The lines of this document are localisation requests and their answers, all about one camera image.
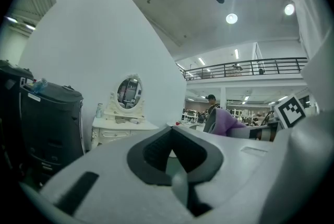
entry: white vanity table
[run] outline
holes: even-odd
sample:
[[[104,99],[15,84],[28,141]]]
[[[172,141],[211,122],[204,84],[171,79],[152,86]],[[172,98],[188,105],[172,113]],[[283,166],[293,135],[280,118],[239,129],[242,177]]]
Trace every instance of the white vanity table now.
[[[91,135],[92,149],[99,144],[158,129],[143,116],[144,100],[140,96],[141,92],[138,91],[138,87],[142,92],[142,82],[139,76],[129,75],[121,84],[117,85],[117,89],[111,92],[109,104],[103,111],[102,117],[94,118]],[[138,102],[132,108],[126,109],[122,106],[122,101],[131,95],[135,95],[132,98],[138,96]],[[122,118],[125,122],[117,123],[117,119]],[[135,119],[139,123],[132,123],[129,119]]]

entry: ceiling light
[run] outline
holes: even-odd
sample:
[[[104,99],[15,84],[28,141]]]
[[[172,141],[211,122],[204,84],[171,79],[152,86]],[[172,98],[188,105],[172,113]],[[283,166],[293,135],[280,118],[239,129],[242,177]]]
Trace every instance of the ceiling light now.
[[[17,20],[13,19],[13,18],[10,18],[10,17],[6,17],[8,20],[12,21],[12,22],[15,22],[17,23]]]
[[[185,68],[183,66],[181,66],[180,64],[177,63],[177,65],[182,68],[183,70],[185,70]]]
[[[292,4],[286,5],[284,12],[286,15],[291,15],[294,13],[294,6]]]
[[[238,16],[234,13],[228,14],[226,16],[226,21],[230,24],[236,23],[236,21],[238,21]]]
[[[26,25],[27,28],[31,29],[31,30],[35,30],[36,28],[34,26],[30,26],[30,25]]]
[[[198,59],[203,65],[205,65],[205,62],[203,62],[202,58],[198,58]]]
[[[234,52],[235,52],[235,57],[236,57],[237,59],[239,59],[239,51],[238,51],[238,49],[235,49]]]
[[[285,97],[283,97],[283,98],[280,98],[278,101],[281,101],[281,100],[283,100],[283,99],[285,99],[285,98],[287,98],[288,96],[285,96]]]

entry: metal railing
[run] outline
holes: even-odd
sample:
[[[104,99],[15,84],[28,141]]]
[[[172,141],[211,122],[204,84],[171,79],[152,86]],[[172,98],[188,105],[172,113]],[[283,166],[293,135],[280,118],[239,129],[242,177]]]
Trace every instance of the metal railing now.
[[[299,74],[307,62],[307,58],[303,57],[241,61],[184,70],[183,76],[186,80],[199,80],[236,76]]]

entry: oval mirror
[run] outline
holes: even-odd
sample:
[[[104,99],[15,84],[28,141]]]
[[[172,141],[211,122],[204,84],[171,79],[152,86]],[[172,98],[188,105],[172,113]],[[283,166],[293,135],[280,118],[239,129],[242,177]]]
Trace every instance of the oval mirror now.
[[[125,79],[118,87],[117,100],[122,108],[131,109],[135,107],[140,97],[141,85],[134,77]]]

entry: fluorescent light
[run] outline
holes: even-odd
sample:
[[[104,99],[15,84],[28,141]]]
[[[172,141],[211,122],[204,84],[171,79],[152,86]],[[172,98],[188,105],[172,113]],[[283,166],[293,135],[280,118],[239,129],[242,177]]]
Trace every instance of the fluorescent light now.
[[[234,24],[238,21],[238,16],[234,13],[230,13],[226,16],[226,21],[230,24]]]
[[[239,59],[239,51],[238,51],[238,49],[235,49],[234,52],[235,52],[235,57],[236,57],[237,59]]]
[[[13,19],[13,18],[10,18],[10,17],[6,17],[8,20],[12,21],[12,22],[15,22],[17,23],[17,20]]]
[[[198,59],[203,65],[205,65],[205,62],[203,62],[202,58],[198,58]]]
[[[292,15],[294,13],[294,6],[292,4],[286,5],[284,12],[286,15]]]
[[[283,98],[280,98],[278,101],[281,101],[281,100],[283,100],[283,99],[285,99],[285,98],[287,98],[288,96],[285,96],[285,97],[283,97]]]
[[[183,66],[181,66],[180,64],[177,63],[177,65],[182,68],[183,70],[185,70],[185,68]]]
[[[36,28],[34,26],[30,26],[30,25],[26,25],[27,28],[31,29],[31,30],[35,30]]]

